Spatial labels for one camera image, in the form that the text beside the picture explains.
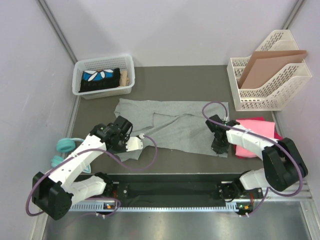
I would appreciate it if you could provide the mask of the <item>grey t shirt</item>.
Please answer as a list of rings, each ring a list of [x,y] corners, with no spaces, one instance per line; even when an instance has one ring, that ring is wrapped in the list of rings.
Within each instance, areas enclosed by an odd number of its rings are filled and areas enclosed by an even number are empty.
[[[132,136],[146,134],[144,147],[216,156],[211,149],[214,134],[202,114],[205,101],[154,101],[121,98],[114,110],[133,124]]]

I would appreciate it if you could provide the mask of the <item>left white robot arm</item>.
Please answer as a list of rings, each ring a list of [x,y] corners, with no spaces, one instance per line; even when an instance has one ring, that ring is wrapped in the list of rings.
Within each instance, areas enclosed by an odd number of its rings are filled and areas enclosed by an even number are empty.
[[[96,125],[67,159],[47,173],[38,172],[32,179],[25,210],[30,217],[30,203],[35,204],[54,220],[61,219],[70,208],[92,196],[109,198],[114,191],[103,177],[92,176],[76,181],[82,171],[103,153],[118,153],[126,148],[133,124],[122,116],[113,123]]]

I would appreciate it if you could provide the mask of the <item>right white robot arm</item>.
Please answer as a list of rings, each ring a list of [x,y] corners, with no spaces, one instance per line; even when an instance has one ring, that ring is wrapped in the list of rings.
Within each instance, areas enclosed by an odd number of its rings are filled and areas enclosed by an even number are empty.
[[[214,133],[211,149],[218,155],[228,151],[229,145],[242,147],[262,160],[263,168],[243,173],[233,185],[233,192],[245,198],[252,189],[271,187],[282,192],[308,175],[308,169],[293,140],[258,135],[239,122],[223,121],[216,114],[205,122]]]

